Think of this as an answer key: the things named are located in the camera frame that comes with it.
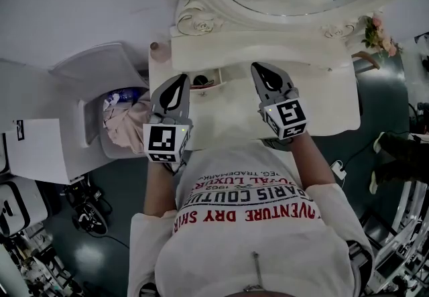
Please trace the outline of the white crumpled wrapper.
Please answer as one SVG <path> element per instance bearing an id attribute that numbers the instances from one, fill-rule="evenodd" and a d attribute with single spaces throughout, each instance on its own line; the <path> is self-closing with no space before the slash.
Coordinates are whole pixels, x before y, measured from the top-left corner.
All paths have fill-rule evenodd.
<path id="1" fill-rule="evenodd" d="M 109 107 L 114 107 L 120 100 L 118 93 L 110 93 L 103 101 L 103 111 L 106 111 Z"/>

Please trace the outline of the pink flower bouquet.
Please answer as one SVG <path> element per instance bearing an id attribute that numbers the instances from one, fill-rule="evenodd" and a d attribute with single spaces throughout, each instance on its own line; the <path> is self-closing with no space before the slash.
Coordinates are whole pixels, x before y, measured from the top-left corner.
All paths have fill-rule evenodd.
<path id="1" fill-rule="evenodd" d="M 362 17 L 365 23 L 364 38 L 361 43 L 366 48 L 386 52 L 389 57 L 402 52 L 402 47 L 386 32 L 380 15 Z"/>

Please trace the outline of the grey bin with clothes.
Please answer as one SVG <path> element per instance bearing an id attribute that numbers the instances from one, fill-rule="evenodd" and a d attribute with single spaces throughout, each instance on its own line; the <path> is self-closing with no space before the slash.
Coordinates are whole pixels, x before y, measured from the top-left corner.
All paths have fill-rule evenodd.
<path id="1" fill-rule="evenodd" d="M 123 88 L 149 90 L 120 43 L 101 44 L 59 62 L 50 74 L 65 84 L 78 100 L 77 134 L 82 147 L 100 142 L 110 159 L 143 157 L 114 144 L 103 127 L 103 101 L 109 92 Z"/>

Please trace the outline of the blue plastic water bottle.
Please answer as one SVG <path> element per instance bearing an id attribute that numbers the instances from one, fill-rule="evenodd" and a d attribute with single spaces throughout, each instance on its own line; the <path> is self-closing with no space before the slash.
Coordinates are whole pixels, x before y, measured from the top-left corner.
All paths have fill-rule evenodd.
<path id="1" fill-rule="evenodd" d="M 120 100 L 118 103 L 135 103 L 141 96 L 141 90 L 136 87 L 120 88 L 113 90 L 110 93 L 118 93 L 120 95 Z"/>

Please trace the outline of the white power strip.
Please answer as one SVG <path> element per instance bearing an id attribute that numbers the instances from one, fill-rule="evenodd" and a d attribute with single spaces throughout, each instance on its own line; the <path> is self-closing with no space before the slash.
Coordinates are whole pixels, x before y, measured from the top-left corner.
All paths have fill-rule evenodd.
<path id="1" fill-rule="evenodd" d="M 336 160 L 330 166 L 333 173 L 337 176 L 338 179 L 344 181 L 347 175 L 347 172 L 343 166 L 343 162 L 340 160 Z"/>

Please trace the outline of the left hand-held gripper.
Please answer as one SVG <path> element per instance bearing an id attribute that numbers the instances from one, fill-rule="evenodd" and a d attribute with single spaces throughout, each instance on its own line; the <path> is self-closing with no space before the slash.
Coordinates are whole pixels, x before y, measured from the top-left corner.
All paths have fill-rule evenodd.
<path id="1" fill-rule="evenodd" d="M 143 125 L 143 148 L 149 161 L 180 163 L 193 128 L 188 116 L 190 79 L 180 74 L 163 82 L 151 95 L 151 115 Z"/>

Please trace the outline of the white cabinet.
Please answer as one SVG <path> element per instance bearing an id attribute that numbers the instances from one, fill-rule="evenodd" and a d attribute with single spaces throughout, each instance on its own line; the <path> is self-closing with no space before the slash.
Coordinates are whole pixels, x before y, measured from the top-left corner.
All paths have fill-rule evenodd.
<path id="1" fill-rule="evenodd" d="M 17 140 L 15 121 L 14 128 L 5 133 L 9 169 L 14 176 L 69 185 L 88 172 L 72 166 L 58 119 L 24 119 L 22 141 Z"/>

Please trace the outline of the white printed t-shirt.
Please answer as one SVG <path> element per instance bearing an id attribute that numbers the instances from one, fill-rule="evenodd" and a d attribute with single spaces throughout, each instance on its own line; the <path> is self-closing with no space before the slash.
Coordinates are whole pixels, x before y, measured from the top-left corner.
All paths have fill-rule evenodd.
<path id="1" fill-rule="evenodd" d="M 302 186 L 290 152 L 255 141 L 193 152 L 176 208 L 131 220 L 127 297 L 227 297 L 261 289 L 356 297 L 373 256 L 338 184 Z"/>

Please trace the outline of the white black-trimmed case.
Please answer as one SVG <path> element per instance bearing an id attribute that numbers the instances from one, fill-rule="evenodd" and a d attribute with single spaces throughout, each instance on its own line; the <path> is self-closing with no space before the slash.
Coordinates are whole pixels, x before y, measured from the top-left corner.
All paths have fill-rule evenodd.
<path id="1" fill-rule="evenodd" d="M 0 234 L 10 237 L 49 216 L 35 180 L 12 176 L 0 183 Z"/>

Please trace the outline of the pink crumpled cloth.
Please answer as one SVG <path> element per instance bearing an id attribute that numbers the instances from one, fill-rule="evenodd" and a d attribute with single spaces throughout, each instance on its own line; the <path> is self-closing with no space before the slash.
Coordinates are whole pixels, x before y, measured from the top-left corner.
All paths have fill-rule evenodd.
<path id="1" fill-rule="evenodd" d="M 117 103 L 103 111 L 101 124 L 112 144 L 143 154 L 143 125 L 149 112 L 150 95 L 145 91 L 135 103 Z"/>

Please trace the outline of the cream ornate dressing table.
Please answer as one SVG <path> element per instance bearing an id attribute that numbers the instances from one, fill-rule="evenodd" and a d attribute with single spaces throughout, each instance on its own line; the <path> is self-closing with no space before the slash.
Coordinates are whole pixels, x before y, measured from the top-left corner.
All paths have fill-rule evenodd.
<path id="1" fill-rule="evenodd" d="M 149 61 L 151 90 L 177 74 L 215 68 L 225 82 L 205 97 L 190 93 L 194 127 L 189 150 L 273 137 L 258 112 L 253 62 L 273 64 L 290 75 L 309 118 L 309 134 L 332 136 L 361 124 L 353 62 L 341 40 L 286 32 L 225 32 L 173 38 L 171 51 L 164 63 Z"/>

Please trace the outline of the wooden chair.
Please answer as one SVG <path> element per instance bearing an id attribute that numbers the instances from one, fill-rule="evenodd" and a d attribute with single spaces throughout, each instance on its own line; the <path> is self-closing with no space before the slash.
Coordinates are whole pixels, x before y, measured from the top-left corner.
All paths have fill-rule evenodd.
<path id="1" fill-rule="evenodd" d="M 371 66 L 369 67 L 369 70 L 371 70 L 371 69 L 380 70 L 381 69 L 379 63 L 367 52 L 359 51 L 357 53 L 352 54 L 351 58 L 352 59 L 358 58 L 358 59 L 362 59 L 362 60 L 369 62 L 371 64 Z"/>

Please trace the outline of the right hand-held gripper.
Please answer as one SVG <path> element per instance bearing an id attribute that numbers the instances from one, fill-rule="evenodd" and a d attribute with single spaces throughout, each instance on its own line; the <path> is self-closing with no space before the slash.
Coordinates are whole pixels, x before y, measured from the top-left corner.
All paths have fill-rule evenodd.
<path id="1" fill-rule="evenodd" d="M 289 74 L 273 64 L 253 62 L 251 75 L 261 99 L 259 112 L 275 136 L 290 139 L 305 133 L 308 118 Z"/>

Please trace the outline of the person's right forearm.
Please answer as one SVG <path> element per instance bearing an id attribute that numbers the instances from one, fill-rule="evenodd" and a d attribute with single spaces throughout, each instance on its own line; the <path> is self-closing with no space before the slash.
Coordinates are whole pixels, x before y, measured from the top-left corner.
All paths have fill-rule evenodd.
<path id="1" fill-rule="evenodd" d="M 336 183 L 330 166 L 307 132 L 293 138 L 290 150 L 304 190 Z"/>

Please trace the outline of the pink round-capped bottle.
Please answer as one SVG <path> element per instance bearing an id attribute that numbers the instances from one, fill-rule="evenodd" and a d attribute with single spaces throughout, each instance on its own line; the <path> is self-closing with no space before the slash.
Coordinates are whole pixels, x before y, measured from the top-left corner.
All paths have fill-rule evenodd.
<path id="1" fill-rule="evenodd" d="M 164 63 L 171 58 L 171 47 L 167 42 L 152 42 L 149 46 L 150 56 L 159 63 Z"/>

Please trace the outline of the person's left forearm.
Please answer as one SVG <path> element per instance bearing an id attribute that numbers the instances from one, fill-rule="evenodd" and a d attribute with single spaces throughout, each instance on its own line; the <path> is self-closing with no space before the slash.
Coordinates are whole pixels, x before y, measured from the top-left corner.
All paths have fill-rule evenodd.
<path id="1" fill-rule="evenodd" d="M 149 162 L 143 213 L 162 217 L 173 210 L 176 210 L 173 175 L 163 164 Z"/>

